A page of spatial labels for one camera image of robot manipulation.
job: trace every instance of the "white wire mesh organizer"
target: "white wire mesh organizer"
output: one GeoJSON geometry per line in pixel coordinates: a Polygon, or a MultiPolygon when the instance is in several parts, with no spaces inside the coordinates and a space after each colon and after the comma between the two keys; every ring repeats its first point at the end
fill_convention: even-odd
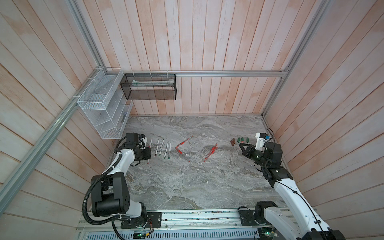
{"type": "Polygon", "coordinates": [[[79,106],[82,109],[106,110],[122,77],[120,68],[100,68],[77,101],[79,106]],[[119,73],[108,73],[117,70],[119,73]]]}
{"type": "Polygon", "coordinates": [[[100,69],[78,103],[102,138],[120,139],[133,102],[126,105],[127,99],[119,86],[123,77],[121,69],[114,75],[109,75],[106,69],[100,69]]]}

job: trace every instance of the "gray marble surface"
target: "gray marble surface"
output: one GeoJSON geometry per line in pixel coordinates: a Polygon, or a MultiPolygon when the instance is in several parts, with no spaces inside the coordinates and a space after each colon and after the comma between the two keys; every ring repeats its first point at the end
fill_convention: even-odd
{"type": "Polygon", "coordinates": [[[238,137],[255,144],[256,132],[266,132],[261,116],[131,117],[127,132],[145,134],[148,143],[152,139],[152,158],[126,175],[131,199],[148,210],[255,207],[263,200],[286,206],[253,161],[230,144],[238,137]],[[177,153],[175,146],[191,135],[180,147],[184,154],[177,153]],[[170,159],[163,158],[164,147],[155,156],[158,139],[172,143],[170,159]],[[218,149],[204,162],[216,143],[218,149]]]}

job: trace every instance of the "black wire mesh basket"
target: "black wire mesh basket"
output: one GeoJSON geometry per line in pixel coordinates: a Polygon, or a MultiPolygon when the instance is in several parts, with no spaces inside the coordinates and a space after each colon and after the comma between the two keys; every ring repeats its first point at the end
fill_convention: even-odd
{"type": "Polygon", "coordinates": [[[127,100],[176,100],[175,74],[124,74],[120,86],[127,100]]]}

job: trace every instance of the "cylindrical object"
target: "cylindrical object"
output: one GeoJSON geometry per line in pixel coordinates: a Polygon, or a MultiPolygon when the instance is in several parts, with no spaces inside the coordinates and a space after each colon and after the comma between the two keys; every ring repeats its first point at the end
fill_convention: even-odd
{"type": "Polygon", "coordinates": [[[161,150],[163,149],[163,143],[164,143],[164,139],[163,141],[161,142],[161,146],[160,146],[160,152],[159,152],[159,155],[161,156],[161,150]]]}
{"type": "Polygon", "coordinates": [[[168,159],[170,158],[170,143],[169,143],[169,152],[168,152],[168,159]]]}
{"type": "Polygon", "coordinates": [[[157,141],[157,147],[156,147],[156,153],[155,153],[155,156],[157,156],[157,151],[159,149],[159,140],[157,141]]]}
{"type": "Polygon", "coordinates": [[[166,155],[167,155],[167,150],[168,150],[168,144],[169,144],[169,142],[167,142],[167,147],[166,147],[166,151],[164,152],[164,158],[166,157],[166,155]]]}

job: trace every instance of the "cable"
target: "cable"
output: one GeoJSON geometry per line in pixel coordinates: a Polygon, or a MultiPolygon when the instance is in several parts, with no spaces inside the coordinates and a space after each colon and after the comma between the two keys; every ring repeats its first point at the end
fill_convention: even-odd
{"type": "Polygon", "coordinates": [[[112,228],[113,228],[113,230],[115,231],[117,237],[118,237],[120,240],[125,240],[125,239],[119,234],[119,232],[118,232],[118,230],[117,230],[117,228],[116,228],[116,226],[115,226],[115,219],[112,220],[112,228]]]}
{"type": "Polygon", "coordinates": [[[101,174],[94,182],[92,182],[91,186],[88,188],[87,190],[87,193],[85,194],[84,196],[84,200],[83,200],[83,205],[82,205],[82,212],[83,212],[83,217],[84,219],[92,224],[92,225],[101,225],[101,224],[105,224],[109,221],[112,221],[112,220],[115,220],[115,219],[118,219],[120,218],[119,215],[115,215],[113,217],[110,217],[110,218],[107,218],[107,219],[104,219],[104,220],[101,220],[101,221],[96,221],[96,220],[93,220],[91,219],[91,217],[88,215],[88,211],[87,211],[87,204],[88,204],[88,198],[89,196],[91,195],[91,192],[92,190],[94,189],[94,187],[101,181],[103,180],[103,178],[105,178],[105,176],[108,175],[108,173],[110,173],[115,166],[117,166],[117,164],[120,162],[122,158],[122,154],[120,153],[118,159],[116,160],[116,162],[112,165],[112,167],[108,168],[107,171],[105,171],[103,174],[101,174]]]}
{"type": "Polygon", "coordinates": [[[256,167],[255,162],[253,162],[253,165],[255,166],[255,168],[256,168],[259,172],[263,172],[263,171],[259,170],[259,169],[256,167]]]}
{"type": "Polygon", "coordinates": [[[287,187],[287,188],[290,189],[293,193],[295,193],[295,194],[297,194],[297,195],[300,196],[300,198],[305,202],[305,204],[307,205],[307,207],[310,209],[310,211],[311,211],[313,217],[314,217],[315,220],[316,220],[316,223],[319,225],[319,227],[320,227],[320,229],[321,229],[321,232],[323,233],[323,239],[327,240],[327,237],[325,236],[324,230],[323,230],[323,228],[322,228],[321,225],[320,225],[320,222],[321,222],[321,221],[317,220],[316,215],[313,213],[312,208],[309,206],[309,204],[308,204],[307,201],[304,199],[304,197],[301,196],[300,194],[298,194],[297,191],[295,191],[295,190],[293,190],[292,188],[288,187],[287,185],[285,185],[285,184],[283,184],[283,183],[281,183],[281,182],[278,182],[278,183],[280,183],[281,185],[287,187]]]}
{"type": "Polygon", "coordinates": [[[259,232],[259,229],[256,229],[256,231],[255,231],[255,235],[254,235],[254,237],[253,237],[253,240],[256,239],[256,233],[258,233],[258,232],[259,232]]]}

